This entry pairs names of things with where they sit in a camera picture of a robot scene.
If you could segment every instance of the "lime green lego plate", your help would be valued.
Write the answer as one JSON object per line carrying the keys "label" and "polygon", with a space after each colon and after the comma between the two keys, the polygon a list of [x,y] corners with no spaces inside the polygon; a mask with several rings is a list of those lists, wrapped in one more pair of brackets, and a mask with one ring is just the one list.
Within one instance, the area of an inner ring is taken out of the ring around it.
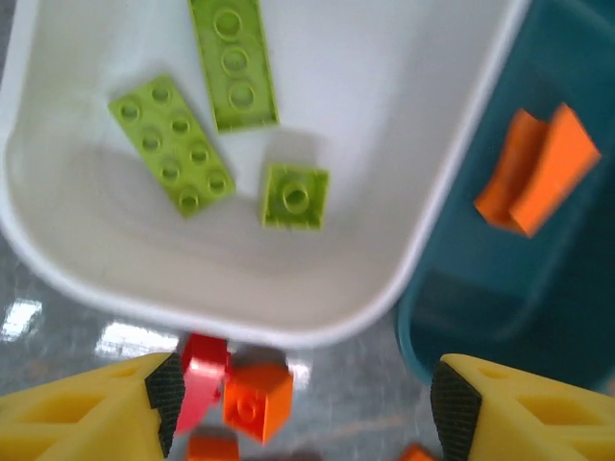
{"label": "lime green lego plate", "polygon": [[234,194],[233,178],[170,77],[157,77],[109,109],[183,217]]}
{"label": "lime green lego plate", "polygon": [[218,132],[279,123],[257,0],[189,0]]}
{"label": "lime green lego plate", "polygon": [[271,163],[262,201],[265,227],[320,230],[323,226],[329,172],[300,165]]}

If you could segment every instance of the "gray speckled floor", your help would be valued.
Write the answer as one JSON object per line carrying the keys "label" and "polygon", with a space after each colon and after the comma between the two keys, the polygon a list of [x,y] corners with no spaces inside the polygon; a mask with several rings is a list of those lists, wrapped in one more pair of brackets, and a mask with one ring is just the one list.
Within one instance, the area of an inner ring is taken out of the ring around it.
{"label": "gray speckled floor", "polygon": [[[14,0],[0,0],[4,63]],[[148,352],[172,351],[180,331],[74,303],[33,275],[0,237],[0,395]],[[333,347],[289,352],[293,416],[267,448],[240,438],[242,459],[393,461],[421,441],[437,449],[429,391],[400,357],[389,314]],[[204,425],[217,425],[210,411]],[[169,459],[184,459],[186,439]]]}

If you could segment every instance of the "toy block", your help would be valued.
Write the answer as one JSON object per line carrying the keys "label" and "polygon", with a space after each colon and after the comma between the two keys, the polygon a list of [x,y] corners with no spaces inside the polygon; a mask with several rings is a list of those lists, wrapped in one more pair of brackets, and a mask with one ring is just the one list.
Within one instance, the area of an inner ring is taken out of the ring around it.
{"label": "toy block", "polygon": [[451,461],[615,459],[615,400],[467,355],[444,355],[431,409]]}
{"label": "toy block", "polygon": [[239,461],[236,439],[192,436],[186,461]]}
{"label": "toy block", "polygon": [[600,158],[568,106],[550,124],[519,110],[475,207],[491,225],[533,236]]}
{"label": "toy block", "polygon": [[315,168],[271,163],[262,200],[265,227],[320,230],[329,189],[329,172]]}
{"label": "toy block", "polygon": [[398,461],[435,461],[435,458],[415,444],[410,446]]}
{"label": "toy block", "polygon": [[257,0],[189,0],[218,132],[277,125]]}
{"label": "toy block", "polygon": [[231,370],[231,355],[223,339],[191,334],[182,354],[185,397],[176,433],[197,427],[208,408],[220,399],[222,381]]}
{"label": "toy block", "polygon": [[3,461],[154,461],[184,397],[180,357],[154,353],[0,398]]}
{"label": "toy block", "polygon": [[233,178],[169,76],[109,108],[183,217],[234,194]]}
{"label": "toy block", "polygon": [[280,365],[234,370],[224,386],[224,424],[265,445],[290,416],[292,385],[292,374]]}

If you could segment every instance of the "orange sloped block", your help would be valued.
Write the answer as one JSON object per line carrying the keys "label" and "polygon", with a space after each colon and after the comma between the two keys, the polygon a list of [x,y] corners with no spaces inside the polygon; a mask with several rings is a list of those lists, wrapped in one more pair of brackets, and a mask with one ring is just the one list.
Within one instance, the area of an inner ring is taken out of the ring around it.
{"label": "orange sloped block", "polygon": [[600,158],[577,115],[561,106],[531,182],[510,211],[523,232],[534,235]]}
{"label": "orange sloped block", "polygon": [[495,172],[474,202],[489,224],[509,231],[520,231],[510,216],[510,209],[529,182],[548,129],[547,122],[532,117],[523,109],[515,114]]}
{"label": "orange sloped block", "polygon": [[489,224],[533,236],[600,157],[568,106],[551,124],[521,109],[475,207]]}
{"label": "orange sloped block", "polygon": [[192,436],[187,461],[239,461],[239,444],[234,439]]}
{"label": "orange sloped block", "polygon": [[435,458],[420,446],[412,445],[404,452],[399,461],[435,461]]}
{"label": "orange sloped block", "polygon": [[235,370],[224,385],[224,424],[265,445],[290,416],[292,384],[292,374],[281,365]]}

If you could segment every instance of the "plastic container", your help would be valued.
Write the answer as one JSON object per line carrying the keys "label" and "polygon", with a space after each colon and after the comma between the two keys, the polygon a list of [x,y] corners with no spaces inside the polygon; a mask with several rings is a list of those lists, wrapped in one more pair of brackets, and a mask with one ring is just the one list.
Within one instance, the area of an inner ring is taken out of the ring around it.
{"label": "plastic container", "polygon": [[[262,0],[281,125],[216,134],[186,1],[20,0],[0,94],[4,233],[101,309],[280,347],[339,340],[406,285],[526,6]],[[189,220],[107,109],[161,73],[236,180]],[[330,171],[322,231],[261,227],[267,161]]]}
{"label": "plastic container", "polygon": [[[615,5],[536,0],[398,303],[398,339],[429,379],[447,352],[602,389],[615,366]],[[473,201],[519,108],[561,103],[603,155],[531,239],[490,226]]]}

